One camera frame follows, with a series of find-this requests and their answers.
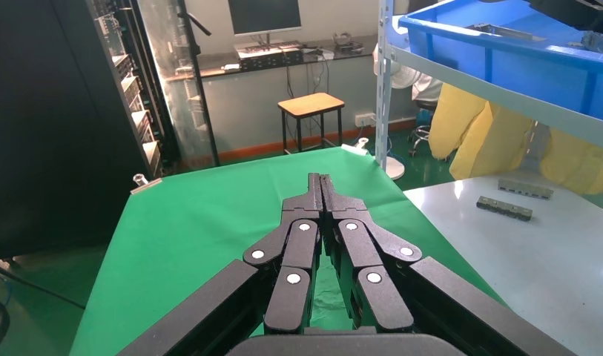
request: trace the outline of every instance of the blue plastic bin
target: blue plastic bin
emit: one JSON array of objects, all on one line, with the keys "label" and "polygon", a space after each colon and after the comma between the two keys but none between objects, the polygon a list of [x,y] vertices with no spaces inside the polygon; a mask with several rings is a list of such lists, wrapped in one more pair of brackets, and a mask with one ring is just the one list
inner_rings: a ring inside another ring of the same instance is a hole
[{"label": "blue plastic bin", "polygon": [[[530,8],[523,0],[445,1],[399,20],[410,50],[494,85],[603,120],[603,54],[569,46],[582,31]],[[492,24],[541,41],[469,30]]]}]

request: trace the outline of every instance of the black cabinet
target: black cabinet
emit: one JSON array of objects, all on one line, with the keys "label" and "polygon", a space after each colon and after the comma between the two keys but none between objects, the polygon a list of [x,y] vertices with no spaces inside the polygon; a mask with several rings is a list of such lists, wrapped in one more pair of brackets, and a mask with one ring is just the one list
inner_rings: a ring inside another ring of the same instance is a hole
[{"label": "black cabinet", "polygon": [[0,1],[0,258],[109,240],[179,159],[141,18],[98,5]]}]

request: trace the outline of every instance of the stool leg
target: stool leg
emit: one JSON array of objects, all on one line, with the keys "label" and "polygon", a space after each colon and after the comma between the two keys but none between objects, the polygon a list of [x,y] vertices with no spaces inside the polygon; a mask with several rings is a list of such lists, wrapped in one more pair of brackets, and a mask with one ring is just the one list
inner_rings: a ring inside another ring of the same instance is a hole
[{"label": "stool leg", "polygon": [[282,136],[283,136],[283,154],[286,154],[286,112],[282,111]]},{"label": "stool leg", "polygon": [[297,119],[297,150],[301,152],[301,119]]},{"label": "stool leg", "polygon": [[338,109],[338,144],[343,144],[343,123],[340,122],[340,109]]},{"label": "stool leg", "polygon": [[325,148],[325,127],[323,125],[323,114],[321,114],[321,148]]}]

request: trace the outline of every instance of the white table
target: white table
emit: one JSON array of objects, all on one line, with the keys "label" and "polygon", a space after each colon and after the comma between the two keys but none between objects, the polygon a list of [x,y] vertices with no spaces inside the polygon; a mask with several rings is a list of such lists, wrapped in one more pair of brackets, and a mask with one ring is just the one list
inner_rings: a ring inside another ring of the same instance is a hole
[{"label": "white table", "polygon": [[[499,191],[500,177],[548,187],[553,198]],[[578,355],[603,355],[603,209],[522,171],[404,194],[515,313]],[[480,196],[530,208],[533,218],[476,208]]]}]

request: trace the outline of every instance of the power outlet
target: power outlet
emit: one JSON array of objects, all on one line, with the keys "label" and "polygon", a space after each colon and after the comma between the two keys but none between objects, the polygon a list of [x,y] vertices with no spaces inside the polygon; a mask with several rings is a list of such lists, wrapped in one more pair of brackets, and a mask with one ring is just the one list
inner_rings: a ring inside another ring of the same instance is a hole
[{"label": "power outlet", "polygon": [[360,113],[355,116],[357,128],[363,126],[375,126],[375,113]]}]

